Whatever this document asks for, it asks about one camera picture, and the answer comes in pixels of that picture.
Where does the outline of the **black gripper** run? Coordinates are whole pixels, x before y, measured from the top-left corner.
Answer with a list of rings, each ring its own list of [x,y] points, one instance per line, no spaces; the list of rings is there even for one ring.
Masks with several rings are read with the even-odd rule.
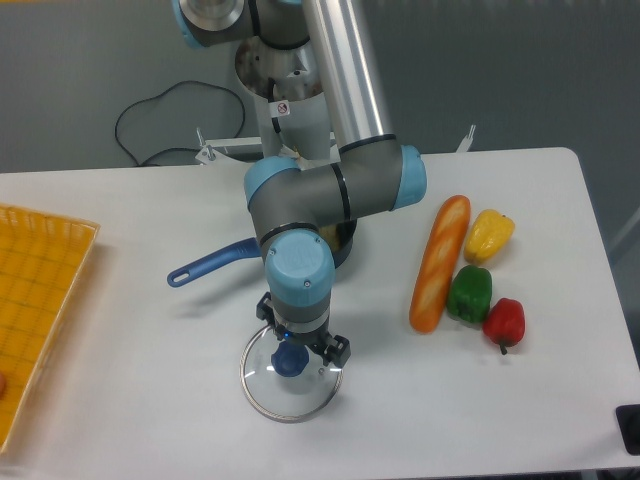
[[[318,329],[311,332],[296,333],[277,324],[275,335],[279,341],[308,347],[320,357],[325,367],[333,364],[337,368],[343,368],[350,358],[350,342],[340,335],[330,336],[328,325],[328,322],[324,322]]]

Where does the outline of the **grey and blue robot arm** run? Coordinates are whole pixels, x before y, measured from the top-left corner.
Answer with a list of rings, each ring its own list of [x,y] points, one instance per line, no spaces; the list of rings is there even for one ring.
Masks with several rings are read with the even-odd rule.
[[[244,178],[254,236],[172,272],[168,281],[178,287],[231,262],[261,258],[269,291],[258,317],[279,340],[342,367],[350,345],[328,330],[336,264],[320,231],[418,203],[427,186],[418,150],[394,135],[362,5],[177,1],[173,8],[183,36],[195,46],[248,39],[267,51],[309,58],[339,159],[306,170],[285,156],[256,162]]]

